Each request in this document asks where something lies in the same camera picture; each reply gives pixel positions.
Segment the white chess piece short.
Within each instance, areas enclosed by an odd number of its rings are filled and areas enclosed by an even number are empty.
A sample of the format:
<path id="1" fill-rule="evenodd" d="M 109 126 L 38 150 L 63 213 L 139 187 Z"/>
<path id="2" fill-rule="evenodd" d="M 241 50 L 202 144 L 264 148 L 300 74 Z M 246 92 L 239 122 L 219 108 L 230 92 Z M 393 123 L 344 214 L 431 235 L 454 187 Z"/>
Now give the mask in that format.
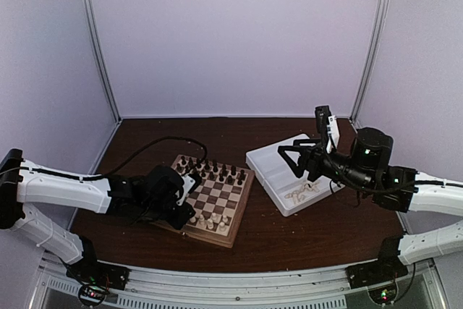
<path id="1" fill-rule="evenodd" d="M 229 225 L 230 218 L 226 215 L 222 216 L 222 221 L 224 222 L 225 225 Z"/>

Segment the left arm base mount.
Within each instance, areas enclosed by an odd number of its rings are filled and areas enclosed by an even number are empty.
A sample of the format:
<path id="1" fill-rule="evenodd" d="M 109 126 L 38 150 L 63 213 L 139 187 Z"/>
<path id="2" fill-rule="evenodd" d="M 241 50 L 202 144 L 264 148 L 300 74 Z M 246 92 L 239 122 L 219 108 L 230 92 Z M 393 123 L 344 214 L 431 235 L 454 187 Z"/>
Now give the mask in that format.
<path id="1" fill-rule="evenodd" d="M 82 258 L 76 263 L 66 264 L 67 276 L 104 289 L 124 290 L 129 278 L 129 269 L 100 262 L 93 243 L 86 237 L 80 237 L 80 241 L 83 247 Z"/>

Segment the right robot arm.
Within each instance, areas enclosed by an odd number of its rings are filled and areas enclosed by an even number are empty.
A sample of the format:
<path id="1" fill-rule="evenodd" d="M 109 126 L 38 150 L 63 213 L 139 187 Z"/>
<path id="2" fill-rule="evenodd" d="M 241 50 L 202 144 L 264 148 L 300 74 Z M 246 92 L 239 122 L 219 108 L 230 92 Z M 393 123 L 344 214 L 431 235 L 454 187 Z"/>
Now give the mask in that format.
<path id="1" fill-rule="evenodd" d="M 462 183 L 431 176 L 416 169 L 389 163 L 393 138 L 371 127 L 360 129 L 344 155 L 327 149 L 328 136 L 295 140 L 277 152 L 298 178 L 327 177 L 349 187 L 381 208 L 407 213 L 432 211 L 462 215 Z M 421 234 L 389 237 L 371 265 L 375 280 L 385 281 L 399 268 L 462 251 L 462 223 L 457 222 Z"/>

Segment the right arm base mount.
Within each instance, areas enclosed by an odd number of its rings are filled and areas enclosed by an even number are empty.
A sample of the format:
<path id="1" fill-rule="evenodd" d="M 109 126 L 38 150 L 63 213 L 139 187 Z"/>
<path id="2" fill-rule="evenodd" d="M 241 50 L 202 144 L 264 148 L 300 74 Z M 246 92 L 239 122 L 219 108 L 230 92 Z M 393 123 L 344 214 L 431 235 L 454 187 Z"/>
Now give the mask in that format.
<path id="1" fill-rule="evenodd" d="M 406 276 L 408 268 L 399 260 L 399 243 L 403 237 L 388 237 L 382 241 L 375 261 L 357 263 L 346 268 L 351 289 L 368 287 Z"/>

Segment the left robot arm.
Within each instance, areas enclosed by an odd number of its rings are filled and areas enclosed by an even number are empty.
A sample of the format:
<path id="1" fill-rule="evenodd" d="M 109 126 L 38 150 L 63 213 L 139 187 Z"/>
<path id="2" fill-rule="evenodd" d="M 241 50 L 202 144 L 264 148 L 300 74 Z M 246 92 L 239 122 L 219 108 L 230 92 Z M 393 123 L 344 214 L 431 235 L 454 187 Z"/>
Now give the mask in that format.
<path id="1" fill-rule="evenodd" d="M 1 161 L 1 228 L 20 230 L 58 256 L 69 272 L 89 283 L 108 274 L 92 242 L 60 227 L 36 203 L 80 208 L 131 222 L 166 221 L 181 229 L 195 215 L 187 196 L 202 182 L 196 173 L 158 165 L 145 176 L 85 177 L 34 164 L 11 149 Z"/>

